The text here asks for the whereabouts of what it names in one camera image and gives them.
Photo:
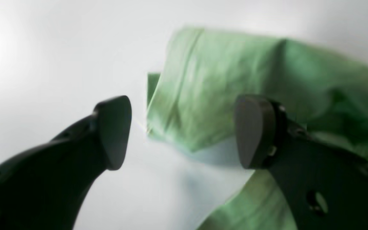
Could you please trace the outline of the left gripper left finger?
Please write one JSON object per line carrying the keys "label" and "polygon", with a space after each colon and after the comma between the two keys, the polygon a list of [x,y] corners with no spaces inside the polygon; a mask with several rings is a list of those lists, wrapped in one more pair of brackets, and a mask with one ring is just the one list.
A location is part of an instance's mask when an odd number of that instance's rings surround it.
{"label": "left gripper left finger", "polygon": [[127,96],[93,112],[49,142],[0,164],[0,230],[71,230],[94,181],[121,168],[132,108]]}

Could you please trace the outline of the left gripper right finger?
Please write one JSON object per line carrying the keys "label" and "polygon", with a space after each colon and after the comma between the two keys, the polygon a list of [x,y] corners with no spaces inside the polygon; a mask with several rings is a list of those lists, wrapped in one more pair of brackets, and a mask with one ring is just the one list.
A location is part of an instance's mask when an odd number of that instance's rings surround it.
{"label": "left gripper right finger", "polygon": [[368,230],[368,160],[316,140],[263,96],[238,96],[234,124],[241,166],[270,173],[299,230]]}

